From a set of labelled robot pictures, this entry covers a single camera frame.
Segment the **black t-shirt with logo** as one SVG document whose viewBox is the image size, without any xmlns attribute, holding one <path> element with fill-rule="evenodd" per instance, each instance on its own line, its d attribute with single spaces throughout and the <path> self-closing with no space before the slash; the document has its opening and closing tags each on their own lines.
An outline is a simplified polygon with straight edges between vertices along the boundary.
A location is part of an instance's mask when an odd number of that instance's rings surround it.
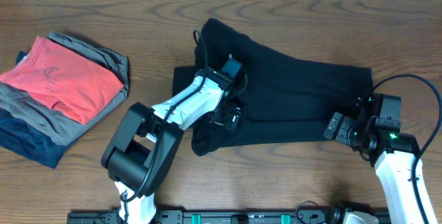
<svg viewBox="0 0 442 224">
<path fill-rule="evenodd" d="M 232 99 L 242 110 L 234 131 L 206 120 L 195 123 L 191 146 L 198 156 L 222 147 L 323 141 L 331 116 L 355 118 L 373 85 L 369 68 L 296 59 L 217 19 L 204 24 L 202 36 L 208 57 L 197 50 L 194 66 L 174 69 L 172 94 L 184 90 L 205 64 L 218 70 L 230 57 L 243 65 L 247 80 Z"/>
</svg>

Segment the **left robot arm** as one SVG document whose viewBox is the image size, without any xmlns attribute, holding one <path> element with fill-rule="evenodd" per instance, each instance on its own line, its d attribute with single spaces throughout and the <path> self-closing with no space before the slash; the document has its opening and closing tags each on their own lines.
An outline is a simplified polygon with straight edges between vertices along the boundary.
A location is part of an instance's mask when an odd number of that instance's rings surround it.
<svg viewBox="0 0 442 224">
<path fill-rule="evenodd" d="M 151 107 L 133 104 L 102 159 L 121 200 L 117 223 L 150 223 L 154 193 L 165 179 L 184 132 L 196 122 L 236 129 L 241 110 L 231 99 L 244 79 L 241 68 L 200 69 L 191 84 Z"/>
</svg>

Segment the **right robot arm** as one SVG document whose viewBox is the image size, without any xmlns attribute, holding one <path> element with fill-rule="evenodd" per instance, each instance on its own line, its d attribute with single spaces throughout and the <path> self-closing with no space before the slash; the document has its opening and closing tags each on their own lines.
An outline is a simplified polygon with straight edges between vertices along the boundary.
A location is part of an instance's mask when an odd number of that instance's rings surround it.
<svg viewBox="0 0 442 224">
<path fill-rule="evenodd" d="M 373 94 L 356 119 L 335 112 L 324 136 L 359 152 L 375 169 L 393 223 L 436 223 L 416 138 L 401 132 L 401 98 Z"/>
</svg>

